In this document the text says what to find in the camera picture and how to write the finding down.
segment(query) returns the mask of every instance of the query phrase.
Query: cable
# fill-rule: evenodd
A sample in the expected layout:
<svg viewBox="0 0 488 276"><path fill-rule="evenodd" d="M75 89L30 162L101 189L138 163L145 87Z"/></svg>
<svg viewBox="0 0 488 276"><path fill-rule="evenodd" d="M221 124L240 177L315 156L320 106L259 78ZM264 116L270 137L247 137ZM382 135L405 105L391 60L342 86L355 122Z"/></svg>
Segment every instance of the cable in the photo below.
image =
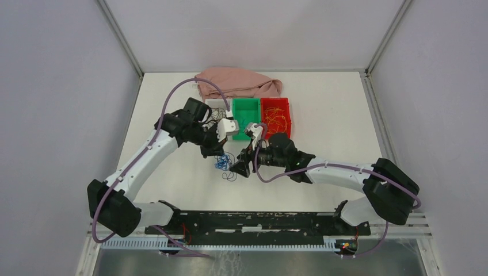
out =
<svg viewBox="0 0 488 276"><path fill-rule="evenodd" d="M227 111L230 111L230 107L229 107L229 104L225 98L225 95L224 95L224 92L222 92L222 90L220 88L217 87L217 85L215 85L213 82L211 82L210 80L206 80L206 79L201 79L201 78L191 78L191 79L186 79L186 80L183 80L182 82L180 82L179 84L177 84L171 91L170 93L168 94L166 100L165 100L165 103L163 105L163 109L161 110L161 116L159 118L159 122L158 122L158 127L156 128L157 131L154 133L154 136L152 137L151 141L149 142L148 146L151 146L154 144L154 142L156 141L156 138L158 137L158 135L160 134L161 132L161 125L163 124L163 117L165 115L165 112L166 112L166 107L168 105L168 102L169 102L169 99L171 98L171 96L173 95L173 93L178 89L180 88L180 86L184 85L185 83L187 82L206 82L208 83L209 85L213 86L215 89L217 89L217 91L220 93L220 95L222 96L222 99L224 101L224 103L226 104L226 108L227 108ZM93 222L91 224L91 237L93 238L93 240L96 242L96 243L104 243L106 242L107 240L111 239L115 233L112 232L110 235L108 235L106 238L100 240L98 237L97 237L97 221L98 221L98 216L100 215L100 211L102 209L102 206L104 205L106 199L108 198L108 196L110 195L110 193L113 191L113 189L117 186L117 184L120 183L120 180L123 179L125 177L125 175L127 174L127 172L129 172L129 170L137 163L137 161L139 161L139 159L149 150L149 147L144 147L144 149L136 156L136 158L134 158L134 160L120 173L119 177L117 177L117 179L113 182L112 185L110 185L110 187L108 188L107 192L104 194L104 196L102 197L102 199L100 200L100 202L98 203L98 206L97 206L97 209L95 210L95 214L93 216Z"/></svg>
<svg viewBox="0 0 488 276"><path fill-rule="evenodd" d="M264 137L266 135L266 132L268 131L268 127L264 123L260 123L258 125L260 125L260 126L262 126L264 128L264 131L262 133L262 137ZM284 172L284 173L281 173L281 174L277 174L277 175L271 177L271 179L266 180L266 179L263 179L263 177L259 174L259 169L258 169L259 167L257 166L257 164L258 164L258 154L259 154L260 148L261 148L261 143L258 143L258 146L256 147L256 153L254 155L254 167L256 168L256 174L258 175L258 178L262 182L264 182L264 183L269 183L269 182L275 180L276 178L284 177L286 175L291 175L291 174L296 174L296 173L302 173L304 171L307 171L307 170L310 170L310 169L313 169L313 168L326 167L326 165L324 163L322 163L322 164L316 164L316 165L309 166L309 167L306 167L306 168L301 168L301 169L298 169L298 170L293 170L293 171L289 171L289 172ZM343 164L328 163L327 166L328 167L336 167L336 168L344 168L344 169L347 169L347 170L359 171L359 172L362 172L362 173L367 173L367 174L373 175L373 176L375 176L375 177L377 177L377 178L379 178L379 179L381 179L383 181L386 181L389 184L395 186L396 188L400 189L402 192L406 193L411 198L413 198L417 202L417 204L415 206L413 206L412 209L418 209L420 206L422 206L422 202L420 201L420 199L415 194L413 194L411 191L405 189L403 186L401 186L400 184L398 184L395 181L391 180L390 178L385 177L384 175L378 174L378 173L376 173L374 171L371 171L371 170L360 169L360 168L357 168L357 167L347 166L347 165L343 165ZM378 241L378 244L377 245L375 245L372 249L370 249L368 251L365 251L365 252L359 253L357 255L354 255L353 258L355 258L357 256L367 255L367 254L370 254L371 252L375 251L384 242L384 240L386 238L386 234L388 232L388 225L389 225L389 223L387 221L386 222L386 225L385 225L385 228L384 228L383 236Z"/></svg>
<svg viewBox="0 0 488 276"><path fill-rule="evenodd" d="M159 231L161 234L163 234L168 240L170 240L172 243L174 243L177 247L179 247L179 248L181 248L187 252L192 253L192 255L169 255L169 256L210 258L210 256L207 254L199 253L197 251L191 250L188 247L184 247L181 243L175 241L172 237L170 237L161 227L159 227L157 225L151 225L151 227L153 227L154 229Z"/></svg>
<svg viewBox="0 0 488 276"><path fill-rule="evenodd" d="M284 112L285 110L280 108L266 108L264 110L263 121L266 125L270 126L268 134L285 133L287 131L288 122L286 117L283 115ZM275 125L276 129L271 130L272 125Z"/></svg>
<svg viewBox="0 0 488 276"><path fill-rule="evenodd" d="M215 163L215 168L218 168L222 171L222 178L229 181L234 182L237 179L237 174L233 171L229 171L230 167L235 163L235 156L230 152L224 152L222 156L215 156L217 163Z"/></svg>

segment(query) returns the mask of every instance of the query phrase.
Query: pink towel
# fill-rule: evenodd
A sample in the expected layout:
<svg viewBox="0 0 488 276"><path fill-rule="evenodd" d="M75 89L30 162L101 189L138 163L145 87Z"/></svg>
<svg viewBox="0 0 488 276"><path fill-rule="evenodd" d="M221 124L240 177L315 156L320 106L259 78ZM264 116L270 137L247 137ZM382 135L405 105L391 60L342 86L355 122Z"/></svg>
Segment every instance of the pink towel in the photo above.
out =
<svg viewBox="0 0 488 276"><path fill-rule="evenodd" d="M215 83L228 98L279 97L283 88L280 80L242 68L210 67L195 77ZM199 83L198 88L204 101L221 98L219 92L207 83Z"/></svg>

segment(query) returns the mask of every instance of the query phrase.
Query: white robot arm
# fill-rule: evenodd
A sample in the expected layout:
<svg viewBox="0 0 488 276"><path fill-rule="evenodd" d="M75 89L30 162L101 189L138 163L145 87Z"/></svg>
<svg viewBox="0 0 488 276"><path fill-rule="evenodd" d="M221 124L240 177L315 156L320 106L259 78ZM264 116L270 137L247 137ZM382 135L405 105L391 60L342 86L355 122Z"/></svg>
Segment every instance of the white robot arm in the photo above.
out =
<svg viewBox="0 0 488 276"><path fill-rule="evenodd" d="M88 186L91 216L119 236L128 236L137 227L168 225L174 218L177 209L169 204L133 201L147 178L182 143L189 141L199 145L203 157L222 155L227 136L238 132L239 126L233 120L232 113L228 112L227 118L206 129L200 121L203 110L207 111L209 107L191 98L187 105L182 110L165 114L161 129L151 132L126 165L103 182L95 179ZM259 124L251 123L245 132L251 137L250 145L241 151L239 161L231 167L231 171L249 177L249 162L253 161L255 173L258 173L261 165L284 167L285 173L280 176L287 175L297 182L326 183L364 193L365 197L341 203L333 215L334 227L340 228L343 224L342 227L354 229L365 221L379 217L394 224L405 224L418 194L418 186L389 160L380 158L375 164L362 165L332 163L298 151L284 133L272 135L269 146L261 148L258 138L263 129ZM150 143L156 133L156 139ZM395 183L399 182L414 197L402 189L384 184L383 175ZM116 182L118 185L108 192L109 185ZM100 209L98 217L95 216L97 208Z"/></svg>

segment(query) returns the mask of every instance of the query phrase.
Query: gray wall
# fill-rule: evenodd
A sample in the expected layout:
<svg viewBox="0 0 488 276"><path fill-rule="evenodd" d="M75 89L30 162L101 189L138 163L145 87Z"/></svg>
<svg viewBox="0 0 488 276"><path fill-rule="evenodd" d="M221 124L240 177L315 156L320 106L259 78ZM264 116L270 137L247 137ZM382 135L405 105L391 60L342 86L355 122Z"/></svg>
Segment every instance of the gray wall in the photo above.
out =
<svg viewBox="0 0 488 276"><path fill-rule="evenodd" d="M145 72L364 68L403 0L107 0Z"/></svg>
<svg viewBox="0 0 488 276"><path fill-rule="evenodd" d="M415 1L373 73L446 275L486 275L488 2Z"/></svg>
<svg viewBox="0 0 488 276"><path fill-rule="evenodd" d="M95 1L0 3L0 275L73 275L138 77Z"/></svg>

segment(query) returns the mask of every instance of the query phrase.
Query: purple cable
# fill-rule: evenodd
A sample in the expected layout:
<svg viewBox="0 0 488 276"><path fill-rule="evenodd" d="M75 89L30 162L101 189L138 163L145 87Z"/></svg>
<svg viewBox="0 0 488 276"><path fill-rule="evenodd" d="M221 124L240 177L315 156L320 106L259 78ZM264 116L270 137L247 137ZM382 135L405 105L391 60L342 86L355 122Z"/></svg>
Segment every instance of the purple cable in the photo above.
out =
<svg viewBox="0 0 488 276"><path fill-rule="evenodd" d="M222 92L222 90L220 88L217 87L217 85L215 85L213 82L211 82L210 80L206 80L206 79L200 79L200 78L192 78L192 79L186 79L186 80L183 80L182 82L180 82L179 84L177 84L172 90L171 92L168 94L166 100L165 100L165 104L163 105L163 109L161 111L161 117L159 118L159 122L158 122L158 127L156 128L158 131L156 131L156 133L154 133L154 136L152 137L151 141L149 142L148 145L153 145L154 142L156 141L156 138L158 137L159 133L161 132L161 125L163 124L163 116L165 115L165 112L166 112L166 107L167 107L167 104L169 102L169 99L171 98L171 96L173 95L173 93L178 89L180 88L180 86L184 85L185 83L187 82L206 82L208 83L209 85L213 86L215 89L217 89L217 91L220 93L220 95L222 96L222 99L224 100L224 103L226 104L226 108L227 108L227 111L230 111L230 107L228 105L228 102L226 100L226 97L224 95L224 92ZM134 166L135 163L137 163L137 161L139 161L139 159L148 151L149 149L147 147L144 147L144 149L136 156L136 158L134 158L134 160L120 173L119 177L122 177L124 178L126 173ZM107 192L104 194L104 196L102 197L102 199L100 200L100 202L98 203L98 206L97 206L97 209L95 210L95 215L93 216L93 222L91 224L91 237L93 238L93 240L96 242L96 243L104 243L106 242L107 240L111 239L113 237L113 235L115 235L115 233L111 233L110 235L108 235L106 238L100 240L98 237L97 237L97 221L98 221L98 216L100 215L100 211L102 209L102 206L104 205L106 199L108 198L108 195L110 195L110 193L113 191L113 189L117 186L117 184L120 183L120 180L119 178L117 178L112 185L110 185L110 187L108 188Z"/></svg>
<svg viewBox="0 0 488 276"><path fill-rule="evenodd" d="M167 237L168 240L170 240L172 243L174 243L177 247L185 250L185 251L188 251L190 253L193 253L193 254L189 254L189 255L169 255L169 256L172 256L172 257L202 257L202 258L210 258L209 255L207 254L202 254L202 253L199 253L197 251L193 251L191 250L190 248L186 248L184 247L181 243L175 241L172 237L170 237L161 227L157 226L157 225L151 225L151 227L153 227L154 229L156 229L157 231L159 231L161 234L163 234L165 237Z"/></svg>
<svg viewBox="0 0 488 276"><path fill-rule="evenodd" d="M262 137L264 137L266 135L266 132L268 130L268 127L264 123L260 123L259 125L264 128L264 132L262 133ZM261 148L261 144L258 144L258 146L256 148L256 154L254 156L254 167L256 168L256 174L257 174L258 178L262 182L264 182L264 183L269 183L269 182L275 180L276 178L284 177L286 175L291 175L291 174L296 174L296 173L302 173L304 171L307 171L307 170L310 170L310 169L313 169L313 168L326 167L326 165L324 163L322 163L322 164L316 164L316 165L309 166L309 167L306 167L306 168L301 168L301 169L298 169L298 170L294 170L294 171L289 171L289 172L284 172L284 173L281 173L281 174L277 174L277 175L271 177L271 179L266 180L266 179L263 179L263 177L261 177L261 175L259 174L259 169L258 169L258 166L257 166L257 164L258 164L258 154L259 154L260 148ZM367 173L367 174L373 175L375 177L378 177L379 179L381 179L383 181L386 181L386 182L392 184L393 186L397 187L402 192L406 193L411 198L413 198L417 202L417 204L415 206L413 206L412 209L418 209L422 205L422 202L420 201L420 199L415 194L413 194L411 191L405 189L403 186L401 186L400 184L398 184L395 181L391 180L390 178L385 177L384 175L378 174L378 173L376 173L374 171L371 171L371 170L366 170L366 169L362 169L361 170L358 167L353 167L353 166L348 166L348 165L343 165L343 164L328 163L327 166L328 167L336 167L336 168L344 168L346 170L362 171L364 173ZM379 248L379 246L384 242L384 240L386 238L386 234L388 233L388 225L389 225L389 223L387 221L386 222L386 225L385 225L385 228L384 228L383 236L380 238L380 240L378 241L378 244L377 245L375 245L372 249L370 249L368 251L365 251L365 252L362 252L362 253L359 253L359 254L355 255L355 257L357 257L357 256L363 256L363 255L368 255L371 252L375 251L377 248Z"/></svg>

